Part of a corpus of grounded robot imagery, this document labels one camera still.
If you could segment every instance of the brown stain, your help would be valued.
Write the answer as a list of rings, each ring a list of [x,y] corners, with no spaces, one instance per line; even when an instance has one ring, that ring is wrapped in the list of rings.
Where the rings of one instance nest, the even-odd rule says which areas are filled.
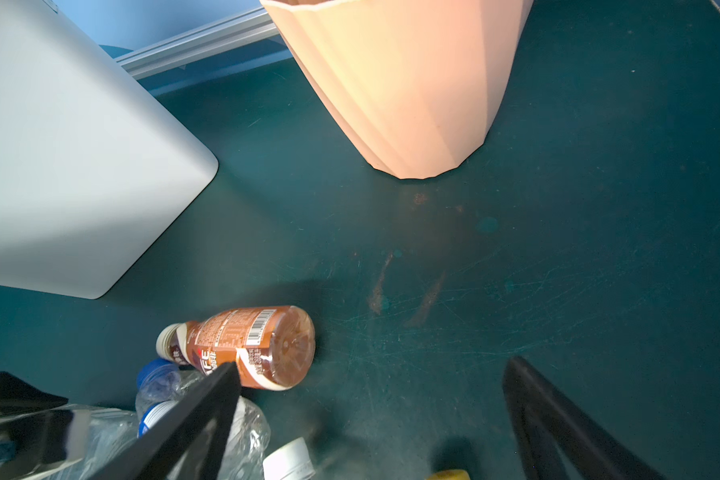
[[[438,278],[438,281],[435,282],[432,286],[430,286],[429,290],[427,290],[427,293],[422,299],[422,304],[418,306],[418,310],[416,310],[416,313],[413,315],[413,317],[411,317],[409,321],[404,324],[404,326],[422,326],[427,321],[429,311],[432,308],[432,305],[434,305],[434,302],[438,299],[438,296],[440,295],[440,290],[443,289],[444,281],[445,272],[443,271],[443,273],[440,274],[440,278]]]
[[[376,315],[382,312],[382,302],[384,301],[384,290],[382,287],[384,286],[384,277],[386,276],[387,267],[390,262],[392,262],[392,252],[387,254],[387,261],[384,262],[382,273],[378,276],[376,286],[373,287],[371,296],[368,297],[368,307],[370,307]]]

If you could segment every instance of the white plastic container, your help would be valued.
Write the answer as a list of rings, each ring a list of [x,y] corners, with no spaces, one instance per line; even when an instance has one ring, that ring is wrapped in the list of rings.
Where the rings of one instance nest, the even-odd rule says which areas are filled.
[[[0,285],[103,295],[217,169],[50,0],[0,0]]]

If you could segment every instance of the dark green surface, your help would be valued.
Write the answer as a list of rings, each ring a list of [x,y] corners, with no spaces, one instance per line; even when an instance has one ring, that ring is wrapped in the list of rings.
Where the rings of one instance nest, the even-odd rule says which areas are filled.
[[[432,180],[367,166],[293,61],[160,100],[218,176],[100,300],[0,288],[0,370],[130,406],[164,325],[293,302],[315,365],[253,396],[319,478],[520,478],[500,392],[516,354],[670,478],[720,478],[706,0],[539,1],[486,144]]]

